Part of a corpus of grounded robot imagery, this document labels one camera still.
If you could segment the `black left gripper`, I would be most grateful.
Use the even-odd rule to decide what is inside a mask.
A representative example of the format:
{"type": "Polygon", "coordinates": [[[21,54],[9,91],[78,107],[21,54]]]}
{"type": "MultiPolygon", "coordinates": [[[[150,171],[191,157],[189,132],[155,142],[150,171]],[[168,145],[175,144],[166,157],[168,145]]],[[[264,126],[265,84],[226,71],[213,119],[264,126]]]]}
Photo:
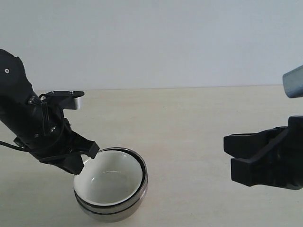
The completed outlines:
{"type": "Polygon", "coordinates": [[[17,134],[13,148],[30,153],[41,163],[79,175],[84,168],[81,155],[95,158],[98,144],[73,132],[64,109],[49,106],[45,94],[32,94],[25,107],[29,111],[26,119],[29,126],[25,128],[27,132],[17,134]]]}

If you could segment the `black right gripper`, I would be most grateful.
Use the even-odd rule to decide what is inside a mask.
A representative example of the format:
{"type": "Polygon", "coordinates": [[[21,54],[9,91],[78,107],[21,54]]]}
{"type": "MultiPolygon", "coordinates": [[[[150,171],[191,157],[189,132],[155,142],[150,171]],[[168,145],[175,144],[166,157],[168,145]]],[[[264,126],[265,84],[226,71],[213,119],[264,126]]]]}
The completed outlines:
{"type": "Polygon", "coordinates": [[[287,126],[224,136],[223,150],[233,157],[231,179],[237,183],[248,187],[303,188],[302,116],[289,117],[287,126]],[[279,145],[268,144],[281,133],[285,135],[279,145]]]}

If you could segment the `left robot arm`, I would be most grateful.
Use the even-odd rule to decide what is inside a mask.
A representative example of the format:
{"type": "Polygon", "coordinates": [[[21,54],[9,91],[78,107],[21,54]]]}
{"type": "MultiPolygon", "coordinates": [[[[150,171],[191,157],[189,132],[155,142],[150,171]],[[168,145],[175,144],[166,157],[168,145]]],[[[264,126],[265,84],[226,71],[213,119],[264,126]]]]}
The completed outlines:
{"type": "Polygon", "coordinates": [[[94,158],[96,142],[74,132],[64,110],[79,109],[83,91],[51,91],[37,95],[26,77],[22,60],[0,51],[0,120],[16,137],[2,146],[32,155],[39,162],[79,175],[81,158],[94,158]]]}

